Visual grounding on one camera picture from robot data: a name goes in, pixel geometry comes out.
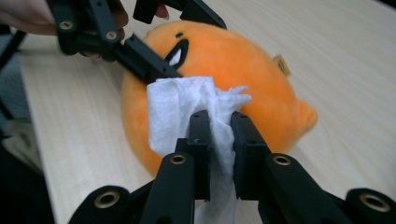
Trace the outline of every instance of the light wood tabletop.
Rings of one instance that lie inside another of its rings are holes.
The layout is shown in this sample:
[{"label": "light wood tabletop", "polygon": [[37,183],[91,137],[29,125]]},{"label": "light wood tabletop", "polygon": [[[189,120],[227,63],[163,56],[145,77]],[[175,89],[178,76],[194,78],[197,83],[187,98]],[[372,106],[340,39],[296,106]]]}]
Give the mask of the light wood tabletop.
[{"label": "light wood tabletop", "polygon": [[[317,109],[290,155],[338,197],[369,188],[396,200],[396,11],[372,0],[205,2],[230,30],[282,54],[296,94]],[[165,22],[134,21],[134,3],[123,1],[127,36]],[[57,223],[95,189],[152,179],[123,134],[119,64],[64,56],[56,37],[28,35],[21,68]],[[256,206],[241,202],[238,223],[260,223]]]}]

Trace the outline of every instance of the orange plush toy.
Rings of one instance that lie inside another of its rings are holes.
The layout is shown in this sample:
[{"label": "orange plush toy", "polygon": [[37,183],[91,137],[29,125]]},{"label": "orange plush toy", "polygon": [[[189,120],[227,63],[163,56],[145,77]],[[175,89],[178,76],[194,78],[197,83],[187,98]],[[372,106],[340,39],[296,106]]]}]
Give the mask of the orange plush toy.
[{"label": "orange plush toy", "polygon": [[[213,77],[221,90],[247,86],[244,93],[251,101],[240,112],[252,119],[272,152],[289,152],[318,119],[313,107],[296,98],[272,59],[239,34],[203,23],[175,21],[150,31],[144,42],[183,77]],[[122,84],[121,110],[132,150],[155,175],[161,158],[149,148],[146,84],[128,72]]]}]

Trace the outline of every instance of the plush toy face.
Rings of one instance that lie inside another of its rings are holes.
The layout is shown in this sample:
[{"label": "plush toy face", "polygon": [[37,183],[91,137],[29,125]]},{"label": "plush toy face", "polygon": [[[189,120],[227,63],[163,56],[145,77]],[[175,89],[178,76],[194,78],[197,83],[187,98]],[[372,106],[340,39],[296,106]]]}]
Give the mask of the plush toy face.
[{"label": "plush toy face", "polygon": [[[169,22],[144,39],[183,77],[211,76],[216,87],[228,90],[246,85],[251,102],[247,114],[272,152],[287,153],[317,121],[315,109],[296,98],[287,78],[272,59],[241,35],[191,21]],[[125,74],[122,122],[131,148],[152,174],[161,158],[149,149],[146,85]]]}]

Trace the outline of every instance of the round joint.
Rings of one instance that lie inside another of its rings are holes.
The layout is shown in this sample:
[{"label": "round joint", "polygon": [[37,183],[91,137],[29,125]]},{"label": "round joint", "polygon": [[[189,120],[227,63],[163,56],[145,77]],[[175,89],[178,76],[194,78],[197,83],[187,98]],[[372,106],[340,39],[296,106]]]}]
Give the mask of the round joint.
[{"label": "round joint", "polygon": [[117,38],[117,33],[114,32],[114,31],[109,31],[106,34],[106,38],[109,39],[109,40],[113,40],[113,39]]},{"label": "round joint", "polygon": [[284,156],[274,156],[273,158],[274,162],[276,162],[279,165],[290,165],[291,161],[289,158],[284,157]]},{"label": "round joint", "polygon": [[373,194],[364,193],[359,198],[364,205],[375,211],[383,213],[390,211],[389,204]]},{"label": "round joint", "polygon": [[63,30],[70,30],[71,28],[73,28],[73,22],[71,21],[61,21],[59,23],[59,27]]},{"label": "round joint", "polygon": [[105,192],[95,199],[95,206],[98,208],[108,208],[116,204],[120,199],[120,194],[116,191]]},{"label": "round joint", "polygon": [[184,162],[186,162],[186,160],[187,158],[183,155],[175,155],[170,159],[170,161],[175,165],[183,164]]}]

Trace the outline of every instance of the wood grain surface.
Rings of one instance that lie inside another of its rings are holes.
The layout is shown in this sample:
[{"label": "wood grain surface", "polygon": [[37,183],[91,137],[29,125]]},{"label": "wood grain surface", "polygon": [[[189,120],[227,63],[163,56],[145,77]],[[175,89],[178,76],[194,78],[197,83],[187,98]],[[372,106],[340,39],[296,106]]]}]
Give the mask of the wood grain surface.
[{"label": "wood grain surface", "polygon": [[[127,36],[165,22],[134,21],[134,3],[123,1]],[[336,196],[370,188],[396,200],[396,11],[370,0],[206,3],[230,30],[282,54],[297,95],[318,110],[291,156]],[[121,128],[120,65],[64,56],[55,37],[38,35],[23,43],[21,64],[57,223],[94,189],[151,180]],[[241,202],[238,223],[260,223],[256,206]]]}]

